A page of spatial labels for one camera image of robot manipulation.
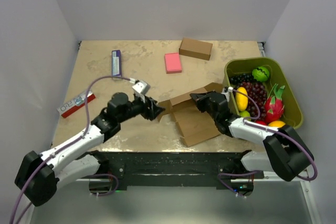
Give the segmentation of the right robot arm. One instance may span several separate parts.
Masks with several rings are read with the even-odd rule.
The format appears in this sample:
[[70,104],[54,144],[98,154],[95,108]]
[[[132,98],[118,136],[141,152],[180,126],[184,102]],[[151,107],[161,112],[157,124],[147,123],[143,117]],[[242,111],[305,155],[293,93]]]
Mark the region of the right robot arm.
[[246,178],[255,172],[269,171],[287,182],[296,177],[315,180],[318,170],[314,156],[296,130],[290,125],[265,126],[255,123],[253,118],[232,114],[228,102],[233,92],[239,94],[238,90],[226,87],[222,92],[192,93],[190,97],[199,111],[211,116],[220,133],[264,146],[264,153],[244,154],[234,165],[235,175]]

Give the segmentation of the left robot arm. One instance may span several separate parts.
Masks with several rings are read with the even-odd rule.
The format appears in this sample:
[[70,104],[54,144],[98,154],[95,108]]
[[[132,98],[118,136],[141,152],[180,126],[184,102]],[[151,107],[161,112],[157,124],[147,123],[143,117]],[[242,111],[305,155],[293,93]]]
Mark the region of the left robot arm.
[[16,175],[15,185],[38,207],[53,197],[61,183],[59,175],[68,165],[79,162],[80,156],[91,163],[90,171],[93,175],[97,178],[105,177],[109,165],[84,153],[116,135],[122,122],[138,115],[153,121],[164,110],[151,97],[135,95],[133,101],[129,101],[125,93],[114,94],[99,115],[77,135],[43,153],[27,153]]

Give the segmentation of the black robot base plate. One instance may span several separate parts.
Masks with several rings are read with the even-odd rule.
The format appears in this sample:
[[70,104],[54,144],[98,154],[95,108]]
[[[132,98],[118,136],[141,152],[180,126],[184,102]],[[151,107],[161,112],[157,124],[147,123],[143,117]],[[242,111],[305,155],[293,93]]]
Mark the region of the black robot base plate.
[[241,163],[243,152],[100,152],[93,151],[102,164],[89,180],[92,193],[127,190],[131,186],[214,187],[245,196],[254,188],[252,174]]

